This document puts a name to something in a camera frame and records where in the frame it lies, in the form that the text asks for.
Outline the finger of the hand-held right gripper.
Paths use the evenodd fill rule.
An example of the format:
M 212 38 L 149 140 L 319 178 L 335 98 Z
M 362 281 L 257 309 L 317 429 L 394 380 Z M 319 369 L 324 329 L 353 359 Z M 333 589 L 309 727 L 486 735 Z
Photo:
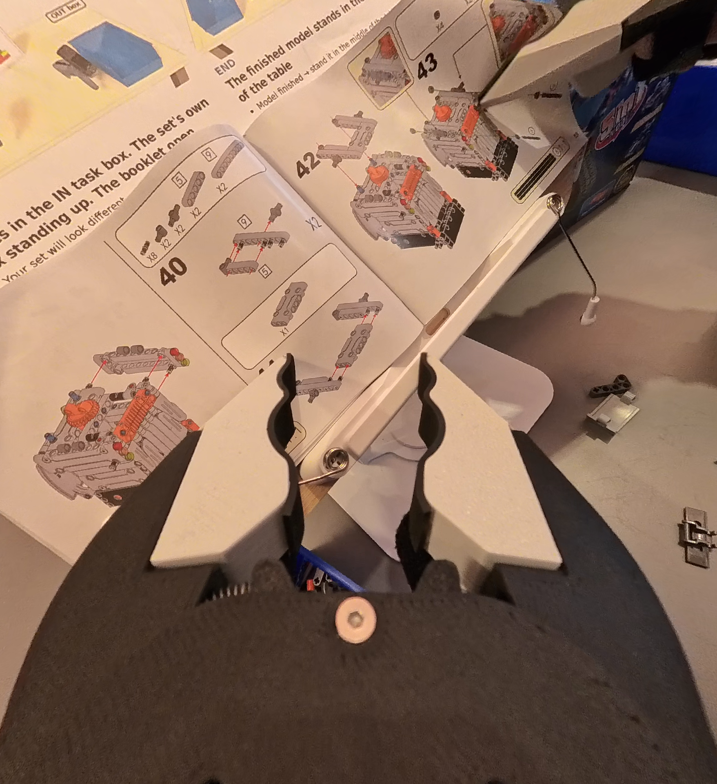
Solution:
M 576 2 L 549 32 L 524 45 L 490 80 L 479 103 L 493 106 L 558 80 L 586 94 L 601 90 L 636 56 L 649 60 L 657 31 L 683 1 Z

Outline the light grey curved brick panel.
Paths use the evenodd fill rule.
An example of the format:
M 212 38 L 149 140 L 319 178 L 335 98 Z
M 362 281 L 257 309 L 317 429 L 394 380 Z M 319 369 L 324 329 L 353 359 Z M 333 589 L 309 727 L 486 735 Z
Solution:
M 639 413 L 636 395 L 630 391 L 622 395 L 609 394 L 586 415 L 586 434 L 610 440 Z

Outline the white book stand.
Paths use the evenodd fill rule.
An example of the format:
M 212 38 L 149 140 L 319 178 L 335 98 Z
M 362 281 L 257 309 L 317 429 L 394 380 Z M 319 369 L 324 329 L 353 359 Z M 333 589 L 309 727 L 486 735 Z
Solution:
M 304 511 L 326 495 L 390 558 L 398 560 L 396 529 L 408 511 L 424 445 L 417 423 L 419 355 L 438 359 L 482 400 L 499 411 L 491 395 L 521 409 L 507 414 L 509 427 L 529 430 L 551 401 L 553 387 L 540 371 L 463 338 L 467 328 L 555 226 L 558 194 L 563 215 L 579 178 L 586 145 L 491 252 L 482 267 L 425 327 L 423 337 L 351 404 L 302 464 Z

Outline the white paper sheet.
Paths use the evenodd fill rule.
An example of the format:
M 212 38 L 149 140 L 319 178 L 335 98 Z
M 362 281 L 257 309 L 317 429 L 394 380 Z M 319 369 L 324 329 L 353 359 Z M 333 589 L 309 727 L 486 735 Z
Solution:
M 389 2 L 0 2 L 0 290 L 64 255 L 158 168 L 176 169 L 119 230 L 131 263 L 159 269 L 184 240 L 216 267 L 236 228 L 260 230 L 259 197 L 238 197 L 241 153 L 209 174 L 226 140 L 340 59 L 370 92 L 393 92 L 390 35 L 412 82 L 449 55 L 413 51 L 427 4 Z

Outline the printed instruction booklet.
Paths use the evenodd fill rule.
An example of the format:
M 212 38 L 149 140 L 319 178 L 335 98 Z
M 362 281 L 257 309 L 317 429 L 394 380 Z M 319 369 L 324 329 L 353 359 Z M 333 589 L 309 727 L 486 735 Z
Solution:
M 400 4 L 389 2 L 391 13 Z M 184 240 L 161 267 L 120 254 L 140 209 L 176 169 L 149 169 L 111 221 L 0 290 L 0 512 L 75 553 L 190 433 L 262 373 L 296 356 L 300 461 L 422 323 L 547 189 L 578 140 L 569 116 L 494 117 L 495 71 L 549 32 L 569 2 L 424 2 L 413 51 L 449 55 L 412 82 L 390 35 L 393 92 L 370 92 L 340 59 L 226 140 L 238 197 L 260 230 L 236 228 L 213 267 Z

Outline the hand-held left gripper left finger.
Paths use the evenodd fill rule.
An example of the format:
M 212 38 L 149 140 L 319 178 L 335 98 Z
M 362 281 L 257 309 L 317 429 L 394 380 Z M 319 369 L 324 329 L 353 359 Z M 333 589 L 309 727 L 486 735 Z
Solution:
M 256 563 L 292 572 L 304 535 L 298 473 L 286 452 L 295 425 L 293 356 L 279 356 L 203 427 L 151 565 L 221 564 L 248 582 Z

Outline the dark robot kit box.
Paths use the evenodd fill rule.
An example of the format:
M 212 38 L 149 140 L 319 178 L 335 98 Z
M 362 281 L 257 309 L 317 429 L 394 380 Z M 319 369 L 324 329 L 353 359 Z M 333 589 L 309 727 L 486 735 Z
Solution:
M 571 90 L 571 106 L 587 144 L 563 215 L 566 227 L 627 189 L 677 77 L 671 73 L 640 82 L 628 67 L 595 96 Z

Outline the blue plastic bin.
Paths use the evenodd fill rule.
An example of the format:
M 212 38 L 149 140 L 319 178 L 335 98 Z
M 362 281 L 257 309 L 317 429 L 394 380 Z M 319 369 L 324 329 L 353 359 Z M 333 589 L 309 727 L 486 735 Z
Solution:
M 717 66 L 678 76 L 644 158 L 717 176 Z

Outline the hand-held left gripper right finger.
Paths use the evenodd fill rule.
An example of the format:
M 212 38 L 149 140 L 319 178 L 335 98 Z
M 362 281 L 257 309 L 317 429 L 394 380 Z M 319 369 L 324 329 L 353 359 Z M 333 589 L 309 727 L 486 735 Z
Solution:
M 509 424 L 439 360 L 422 354 L 418 463 L 402 519 L 412 589 L 433 561 L 479 591 L 496 564 L 558 570 L 562 557 Z

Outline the grey brick beam with holes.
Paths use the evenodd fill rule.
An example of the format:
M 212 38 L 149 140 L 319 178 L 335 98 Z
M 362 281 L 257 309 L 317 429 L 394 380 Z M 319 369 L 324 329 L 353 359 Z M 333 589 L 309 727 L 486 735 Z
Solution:
M 633 385 L 629 378 L 624 374 L 618 374 L 610 383 L 600 384 L 592 387 L 588 391 L 588 397 L 599 399 L 614 395 L 621 397 L 632 391 Z

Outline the grey track link piece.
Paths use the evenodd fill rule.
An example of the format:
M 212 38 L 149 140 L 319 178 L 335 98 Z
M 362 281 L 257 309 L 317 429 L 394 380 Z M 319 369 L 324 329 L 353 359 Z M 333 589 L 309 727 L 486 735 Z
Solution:
M 710 554 L 717 548 L 717 533 L 708 526 L 705 510 L 685 506 L 679 523 L 679 544 L 684 548 L 686 563 L 704 569 L 710 568 Z

